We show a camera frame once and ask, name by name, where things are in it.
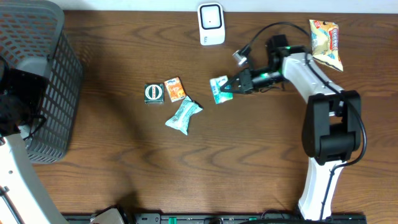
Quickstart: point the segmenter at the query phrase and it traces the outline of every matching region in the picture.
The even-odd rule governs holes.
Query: orange box
[[[169,93],[170,100],[176,102],[184,99],[187,95],[182,88],[182,84],[179,77],[172,78],[164,82],[167,92]]]

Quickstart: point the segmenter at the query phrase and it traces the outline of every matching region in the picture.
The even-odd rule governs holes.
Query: white circle logo
[[[149,100],[157,100],[162,96],[162,89],[158,85],[150,85],[145,90],[145,96]]]

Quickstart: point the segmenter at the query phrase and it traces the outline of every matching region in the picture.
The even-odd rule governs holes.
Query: white backdrop
[[[62,9],[196,11],[201,0],[50,0]],[[398,0],[217,0],[226,12],[398,13]]]

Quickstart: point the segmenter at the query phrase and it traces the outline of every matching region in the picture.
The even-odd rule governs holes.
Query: plastic basket
[[[0,55],[11,67],[50,80],[40,112],[47,122],[25,140],[29,159],[36,163],[65,156],[83,81],[83,67],[63,33],[64,19],[52,2],[0,2]],[[30,127],[19,128],[22,137],[29,134]]]

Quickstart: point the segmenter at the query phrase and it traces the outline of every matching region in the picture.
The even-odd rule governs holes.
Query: wooden surface
[[[369,223],[398,220],[398,16],[225,13],[226,42],[203,47],[195,12],[66,12],[66,30],[89,65],[72,145],[54,165],[35,166],[61,212],[94,212],[115,203],[165,213],[257,213],[293,210],[307,156],[301,145],[305,103],[291,85],[237,95],[215,105],[209,79],[239,71],[232,53],[263,26],[308,19],[336,22],[344,72],[320,65],[362,96],[368,152],[344,169],[334,212],[364,212]],[[293,28],[269,29],[253,50],[266,64],[264,41]],[[165,126],[180,101],[144,104],[144,84],[179,76],[202,105],[189,135]]]

